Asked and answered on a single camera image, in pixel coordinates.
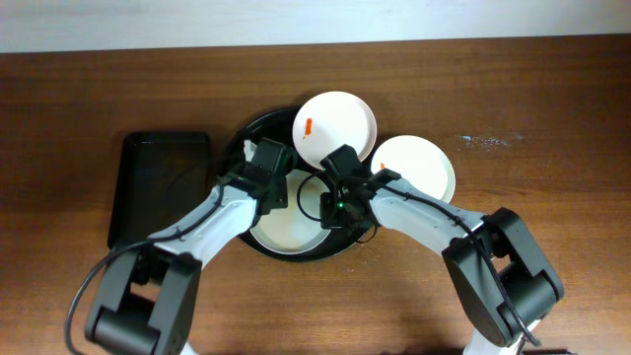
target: black plastic tray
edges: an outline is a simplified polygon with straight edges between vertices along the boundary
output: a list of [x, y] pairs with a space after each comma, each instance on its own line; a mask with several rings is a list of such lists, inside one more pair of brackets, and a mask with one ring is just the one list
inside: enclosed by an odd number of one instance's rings
[[[204, 132], [135, 132], [123, 140], [107, 246], [128, 245], [177, 222], [206, 197]], [[175, 177], [190, 167], [200, 166]]]
[[[222, 174], [224, 174], [230, 166], [239, 160], [242, 161], [245, 158], [243, 151], [244, 140], [246, 139], [249, 139], [254, 143], [258, 143], [261, 138], [265, 137], [283, 143], [287, 146], [294, 147], [292, 128], [294, 118], [296, 117], [299, 109], [299, 107], [289, 107], [274, 110], [257, 118], [255, 121], [241, 129], [228, 144], [225, 154], [230, 155], [241, 153], [242, 155], [233, 161], [225, 163], [222, 168]], [[367, 164], [364, 164], [364, 168], [366, 170], [370, 169]], [[307, 162], [300, 157], [298, 158], [298, 165], [296, 169], [308, 173], [316, 172], [315, 168], [307, 164]], [[333, 186], [328, 181], [325, 181], [324, 183], [327, 184], [329, 189], [333, 189]], [[250, 232], [241, 234], [240, 238], [248, 246], [265, 255], [285, 261], [301, 262], [323, 259], [344, 251], [354, 245], [355, 242], [366, 233], [366, 231], [367, 230], [349, 231], [346, 229], [331, 230], [326, 239], [317, 247], [297, 254], [283, 254], [272, 251], [262, 246]]]

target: orange object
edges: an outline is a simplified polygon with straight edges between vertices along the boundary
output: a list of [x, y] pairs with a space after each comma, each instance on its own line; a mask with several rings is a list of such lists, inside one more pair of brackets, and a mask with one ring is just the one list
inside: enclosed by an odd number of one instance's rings
[[305, 127], [305, 136], [303, 139], [307, 138], [308, 135], [312, 134], [312, 126], [314, 125], [314, 121], [310, 118], [307, 118], [307, 127]]

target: black plate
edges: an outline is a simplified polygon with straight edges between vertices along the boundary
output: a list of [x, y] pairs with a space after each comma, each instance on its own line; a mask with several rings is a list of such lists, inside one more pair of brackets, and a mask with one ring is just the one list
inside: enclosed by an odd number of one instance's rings
[[[263, 137], [294, 147], [292, 129], [294, 118], [296, 117], [299, 109], [299, 107], [278, 109], [257, 118], [255, 121], [237, 132], [237, 135], [235, 135], [230, 144], [228, 144], [225, 153], [227, 155], [242, 153], [243, 155], [244, 140], [249, 139], [254, 143], [258, 143]], [[238, 161], [242, 161], [244, 158], [245, 156], [241, 156], [239, 159], [227, 162], [222, 169], [222, 174], [224, 174], [231, 165]], [[369, 169], [367, 164], [364, 164], [364, 168]], [[307, 164], [307, 162], [300, 158], [300, 156], [298, 158], [298, 165], [296, 166], [296, 169], [308, 173], [316, 172], [316, 169]], [[333, 189], [333, 186], [329, 181], [324, 180], [324, 183], [326, 183], [329, 189]], [[350, 231], [346, 229], [331, 230], [326, 239], [324, 239], [324, 241], [322, 241], [322, 243], [320, 243], [317, 247], [305, 252], [290, 255], [278, 253], [262, 246], [250, 232], [245, 232], [239, 237], [252, 249], [265, 255], [285, 261], [301, 262], [319, 260], [344, 251], [355, 244], [355, 242], [359, 240], [366, 231], [367, 230]]]

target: white plate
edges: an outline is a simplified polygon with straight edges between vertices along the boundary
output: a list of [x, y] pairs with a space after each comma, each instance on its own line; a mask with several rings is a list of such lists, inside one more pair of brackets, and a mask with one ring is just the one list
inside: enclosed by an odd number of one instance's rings
[[[309, 119], [311, 134], [306, 134]], [[377, 123], [371, 109], [360, 98], [343, 92], [320, 94], [304, 104], [293, 129], [298, 154], [309, 165], [322, 169], [319, 162], [344, 144], [353, 147], [364, 161], [377, 139]]]
[[373, 174], [382, 169], [382, 164], [434, 198], [449, 203], [454, 197], [454, 167], [447, 155], [427, 139], [409, 135], [388, 139], [373, 156]]
[[[262, 246], [283, 254], [296, 254], [317, 247], [330, 233], [322, 229], [319, 222], [305, 217], [298, 208], [298, 185], [309, 175], [299, 170], [288, 173], [287, 208], [273, 209], [249, 230]], [[300, 200], [313, 217], [319, 218], [319, 196], [323, 192], [328, 192], [328, 187], [317, 177], [312, 177], [303, 187]]]

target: wood grain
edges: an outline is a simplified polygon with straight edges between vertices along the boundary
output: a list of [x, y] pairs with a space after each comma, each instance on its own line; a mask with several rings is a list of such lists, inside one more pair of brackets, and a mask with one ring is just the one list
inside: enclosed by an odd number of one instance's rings
[[[380, 141], [435, 142], [453, 204], [516, 210], [566, 298], [545, 347], [631, 346], [631, 35], [0, 55], [0, 348], [65, 353], [62, 323], [106, 253], [122, 138], [200, 129], [220, 152], [274, 107], [348, 91]], [[76, 317], [82, 338], [94, 287]], [[283, 263], [241, 241], [206, 268], [190, 340], [204, 354], [429, 354], [472, 326], [439, 257], [396, 232]]]

